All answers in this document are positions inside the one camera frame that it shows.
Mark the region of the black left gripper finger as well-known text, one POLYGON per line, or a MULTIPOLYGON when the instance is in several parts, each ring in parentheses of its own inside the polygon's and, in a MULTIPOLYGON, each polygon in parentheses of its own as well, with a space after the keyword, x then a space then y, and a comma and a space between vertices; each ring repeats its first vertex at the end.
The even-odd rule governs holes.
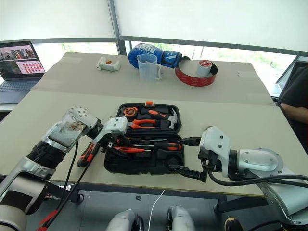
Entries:
POLYGON ((115 143, 121 147, 131 147, 131 139, 126 136, 118 136, 115 143))
POLYGON ((107 147, 106 148, 106 155, 117 156, 117 157, 126 157, 125 153, 119 151, 115 147, 107 147))

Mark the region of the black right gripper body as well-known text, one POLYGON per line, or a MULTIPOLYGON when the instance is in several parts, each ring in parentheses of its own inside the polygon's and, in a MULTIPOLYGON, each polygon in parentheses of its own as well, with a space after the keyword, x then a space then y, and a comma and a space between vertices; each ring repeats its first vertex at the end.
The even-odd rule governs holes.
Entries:
POLYGON ((203 171, 211 170, 212 172, 221 172, 222 164, 218 160, 218 155, 211 150, 200 150, 198 159, 201 161, 203 171))

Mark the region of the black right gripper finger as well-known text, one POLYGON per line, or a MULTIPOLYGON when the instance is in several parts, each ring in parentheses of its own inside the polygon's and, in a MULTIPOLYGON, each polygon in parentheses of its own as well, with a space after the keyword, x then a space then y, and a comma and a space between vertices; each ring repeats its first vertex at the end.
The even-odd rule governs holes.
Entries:
POLYGON ((201 137, 188 137, 179 140, 179 144, 187 146, 199 146, 201 137))
POLYGON ((207 173, 206 172, 199 172, 196 170, 191 170, 185 166, 180 165, 169 165, 168 166, 172 171, 177 172, 181 174, 182 176, 185 176, 187 178, 199 180, 201 182, 206 183, 207 179, 207 173))

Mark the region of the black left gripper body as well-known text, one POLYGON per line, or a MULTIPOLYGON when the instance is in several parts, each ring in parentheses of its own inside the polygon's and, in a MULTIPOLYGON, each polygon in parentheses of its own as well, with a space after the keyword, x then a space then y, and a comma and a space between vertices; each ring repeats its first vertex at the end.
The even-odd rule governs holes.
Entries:
POLYGON ((100 147, 105 150, 107 147, 109 147, 109 143, 113 145, 116 143, 116 140, 122 136, 122 133, 118 131, 112 131, 111 133, 103 135, 103 137, 100 139, 100 147))

